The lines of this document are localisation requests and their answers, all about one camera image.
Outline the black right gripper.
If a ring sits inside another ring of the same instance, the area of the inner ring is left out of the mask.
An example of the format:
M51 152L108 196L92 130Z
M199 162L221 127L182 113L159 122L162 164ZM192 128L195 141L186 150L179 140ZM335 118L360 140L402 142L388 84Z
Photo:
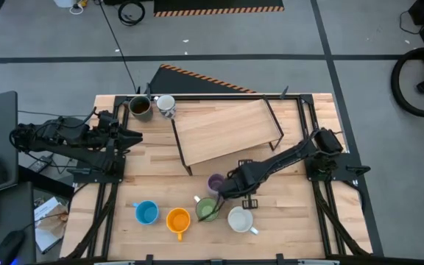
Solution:
M258 201L257 199L252 199L251 195L256 193L264 181L265 174L264 163L249 159L240 160L238 167L231 174L236 187L233 187L233 180L231 178L225 179L218 187L219 196L224 200L244 197L242 207L244 209L256 209L258 208Z

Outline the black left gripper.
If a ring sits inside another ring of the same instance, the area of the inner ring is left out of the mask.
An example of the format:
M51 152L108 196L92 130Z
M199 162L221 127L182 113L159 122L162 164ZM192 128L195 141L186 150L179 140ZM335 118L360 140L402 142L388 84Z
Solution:
M124 154L126 149L139 144L143 141L143 134L128 129L123 129L122 134L125 138L120 139L120 124L117 118L108 110L102 110L97 113L99 122L86 132L86 149L89 155L101 152L112 144L113 148Z

